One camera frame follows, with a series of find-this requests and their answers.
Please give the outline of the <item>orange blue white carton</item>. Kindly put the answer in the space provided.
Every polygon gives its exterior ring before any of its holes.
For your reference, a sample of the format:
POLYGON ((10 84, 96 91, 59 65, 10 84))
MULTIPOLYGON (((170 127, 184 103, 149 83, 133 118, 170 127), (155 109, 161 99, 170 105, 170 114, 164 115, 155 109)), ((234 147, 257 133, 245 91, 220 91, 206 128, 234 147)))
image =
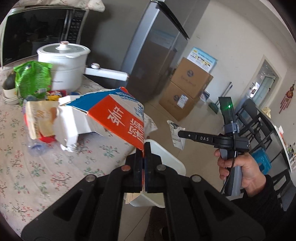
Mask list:
POLYGON ((53 123, 55 139, 64 147, 77 144, 82 134, 97 133, 143 150, 145 139, 156 130, 144 105, 124 87, 60 98, 53 123))

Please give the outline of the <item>blue plastic stool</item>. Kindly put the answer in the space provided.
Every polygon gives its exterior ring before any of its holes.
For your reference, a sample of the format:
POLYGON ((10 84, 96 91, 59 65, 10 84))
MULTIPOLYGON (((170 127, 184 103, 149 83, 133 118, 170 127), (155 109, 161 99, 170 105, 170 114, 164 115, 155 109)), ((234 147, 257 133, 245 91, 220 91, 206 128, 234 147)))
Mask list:
POLYGON ((251 154, 254 160, 257 162, 261 173, 266 175, 271 169, 270 159, 264 149, 258 149, 251 154))

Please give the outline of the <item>crumpled paper on floor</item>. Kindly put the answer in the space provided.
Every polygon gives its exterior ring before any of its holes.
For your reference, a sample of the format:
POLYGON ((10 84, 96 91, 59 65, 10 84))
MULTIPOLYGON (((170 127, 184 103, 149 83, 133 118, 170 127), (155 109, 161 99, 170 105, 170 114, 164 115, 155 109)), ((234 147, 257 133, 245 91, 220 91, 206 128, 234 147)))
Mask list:
POLYGON ((185 147, 185 139, 179 137, 178 133, 179 133, 179 131, 184 131, 185 128, 180 127, 179 125, 177 125, 176 123, 174 123, 171 120, 168 120, 167 123, 170 128, 173 146, 180 149, 180 150, 183 150, 185 147))

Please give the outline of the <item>lower cardboard box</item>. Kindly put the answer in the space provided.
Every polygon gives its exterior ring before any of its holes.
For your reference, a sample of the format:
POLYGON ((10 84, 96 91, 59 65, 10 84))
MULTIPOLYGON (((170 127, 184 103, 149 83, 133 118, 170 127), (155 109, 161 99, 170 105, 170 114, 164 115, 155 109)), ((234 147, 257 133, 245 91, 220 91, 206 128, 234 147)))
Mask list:
POLYGON ((169 83, 159 100, 159 104, 178 121, 188 116, 197 102, 197 98, 190 97, 173 82, 169 83))

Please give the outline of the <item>cardboard box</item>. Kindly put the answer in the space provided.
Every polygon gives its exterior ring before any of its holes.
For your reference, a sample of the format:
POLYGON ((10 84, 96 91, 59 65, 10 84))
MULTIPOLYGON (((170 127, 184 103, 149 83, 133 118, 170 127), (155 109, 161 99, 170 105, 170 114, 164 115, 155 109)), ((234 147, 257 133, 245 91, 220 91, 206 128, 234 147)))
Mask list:
POLYGON ((171 77, 177 85, 191 98, 198 98, 205 90, 213 76, 186 58, 182 58, 171 77))
POLYGON ((197 102, 197 98, 190 97, 173 82, 169 83, 159 100, 159 104, 178 121, 188 116, 197 102))

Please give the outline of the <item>red hanging ornament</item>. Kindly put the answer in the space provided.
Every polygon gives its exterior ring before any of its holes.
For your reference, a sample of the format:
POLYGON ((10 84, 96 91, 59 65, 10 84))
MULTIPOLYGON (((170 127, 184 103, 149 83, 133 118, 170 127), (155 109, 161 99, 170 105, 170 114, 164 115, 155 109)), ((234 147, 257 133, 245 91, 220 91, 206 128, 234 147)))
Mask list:
POLYGON ((280 103, 280 111, 279 111, 279 113, 281 113, 283 110, 288 108, 288 106, 291 103, 291 100, 293 98, 294 90, 295 90, 295 81, 294 81, 293 85, 290 87, 290 89, 286 92, 284 98, 282 99, 282 101, 280 103))

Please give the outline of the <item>floral tablecloth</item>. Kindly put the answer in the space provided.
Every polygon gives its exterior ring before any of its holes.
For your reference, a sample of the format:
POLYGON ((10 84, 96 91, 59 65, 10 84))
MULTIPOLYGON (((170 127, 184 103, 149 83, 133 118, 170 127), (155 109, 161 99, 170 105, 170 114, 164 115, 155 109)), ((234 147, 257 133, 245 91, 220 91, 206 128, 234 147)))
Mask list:
POLYGON ((106 131, 79 137, 72 152, 57 142, 32 141, 23 108, 1 102, 1 215, 20 235, 23 228, 84 176, 103 176, 133 147, 106 131))

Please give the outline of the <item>upper cardboard box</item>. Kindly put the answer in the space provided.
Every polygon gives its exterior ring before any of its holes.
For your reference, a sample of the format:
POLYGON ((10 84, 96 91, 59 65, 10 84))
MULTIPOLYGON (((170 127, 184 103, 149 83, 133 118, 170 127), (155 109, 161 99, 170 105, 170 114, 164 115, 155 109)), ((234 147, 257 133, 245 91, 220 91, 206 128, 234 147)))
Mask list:
POLYGON ((177 85, 191 98, 198 98, 205 90, 213 76, 186 58, 182 58, 171 77, 177 85))

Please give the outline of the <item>clear plastic bottle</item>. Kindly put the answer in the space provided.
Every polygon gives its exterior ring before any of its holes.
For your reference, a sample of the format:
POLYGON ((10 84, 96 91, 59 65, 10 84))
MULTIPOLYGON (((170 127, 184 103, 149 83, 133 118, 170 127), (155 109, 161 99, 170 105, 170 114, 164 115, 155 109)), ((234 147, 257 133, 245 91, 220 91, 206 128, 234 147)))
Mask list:
POLYGON ((50 137, 35 140, 27 137, 27 151, 32 157, 39 157, 53 149, 56 143, 57 141, 50 137))

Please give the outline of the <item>beige snack wrapper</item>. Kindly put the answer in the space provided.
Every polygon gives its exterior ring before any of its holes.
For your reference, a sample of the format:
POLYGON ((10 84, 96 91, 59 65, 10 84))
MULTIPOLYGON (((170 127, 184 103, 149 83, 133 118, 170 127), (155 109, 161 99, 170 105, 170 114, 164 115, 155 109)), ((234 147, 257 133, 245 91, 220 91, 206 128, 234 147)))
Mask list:
POLYGON ((55 135, 53 124, 57 116, 58 101, 28 101, 25 104, 25 117, 31 139, 55 135))

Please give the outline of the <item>grey refrigerator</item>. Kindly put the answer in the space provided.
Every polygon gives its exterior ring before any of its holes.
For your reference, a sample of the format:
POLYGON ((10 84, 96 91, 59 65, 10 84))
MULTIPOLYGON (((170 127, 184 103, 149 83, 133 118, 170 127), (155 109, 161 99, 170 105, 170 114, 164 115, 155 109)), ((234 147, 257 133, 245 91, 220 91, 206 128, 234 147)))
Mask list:
POLYGON ((149 1, 121 66, 140 102, 161 93, 209 3, 149 1))

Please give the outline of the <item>cream ceramic bowl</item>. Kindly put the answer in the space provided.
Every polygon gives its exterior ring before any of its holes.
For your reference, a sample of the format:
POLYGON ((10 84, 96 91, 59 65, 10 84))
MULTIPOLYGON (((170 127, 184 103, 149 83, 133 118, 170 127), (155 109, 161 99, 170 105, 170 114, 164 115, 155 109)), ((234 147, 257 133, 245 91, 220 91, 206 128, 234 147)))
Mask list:
POLYGON ((18 97, 18 92, 16 88, 3 89, 3 95, 7 99, 12 99, 18 97))

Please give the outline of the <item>green snack bag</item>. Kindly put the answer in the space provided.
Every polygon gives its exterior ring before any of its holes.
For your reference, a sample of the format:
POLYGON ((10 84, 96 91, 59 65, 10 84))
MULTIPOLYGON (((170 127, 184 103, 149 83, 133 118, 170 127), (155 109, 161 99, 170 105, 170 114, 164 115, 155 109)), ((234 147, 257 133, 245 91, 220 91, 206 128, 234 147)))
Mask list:
POLYGON ((51 63, 39 61, 28 61, 14 67, 18 97, 26 99, 34 96, 36 99, 44 99, 46 92, 51 90, 52 67, 51 63))

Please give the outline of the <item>white electric cooking pot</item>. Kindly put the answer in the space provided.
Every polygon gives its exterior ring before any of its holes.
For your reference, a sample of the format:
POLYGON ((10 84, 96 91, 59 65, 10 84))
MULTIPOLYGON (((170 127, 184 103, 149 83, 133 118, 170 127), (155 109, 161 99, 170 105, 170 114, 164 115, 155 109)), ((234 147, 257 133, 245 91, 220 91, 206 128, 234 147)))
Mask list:
POLYGON ((88 67, 86 60, 89 53, 89 48, 67 41, 44 45, 37 49, 38 61, 52 64, 51 90, 76 91, 81 87, 85 74, 119 81, 128 80, 127 73, 101 68, 98 63, 92 63, 88 67))

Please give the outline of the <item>black microwave oven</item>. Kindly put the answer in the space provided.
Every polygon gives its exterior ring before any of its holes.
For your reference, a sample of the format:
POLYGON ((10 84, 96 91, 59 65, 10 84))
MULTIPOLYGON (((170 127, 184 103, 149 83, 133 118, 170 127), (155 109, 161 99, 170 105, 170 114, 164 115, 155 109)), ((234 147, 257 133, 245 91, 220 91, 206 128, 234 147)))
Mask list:
POLYGON ((79 44, 88 10, 69 6, 12 9, 1 25, 1 67, 37 55, 44 45, 79 44))

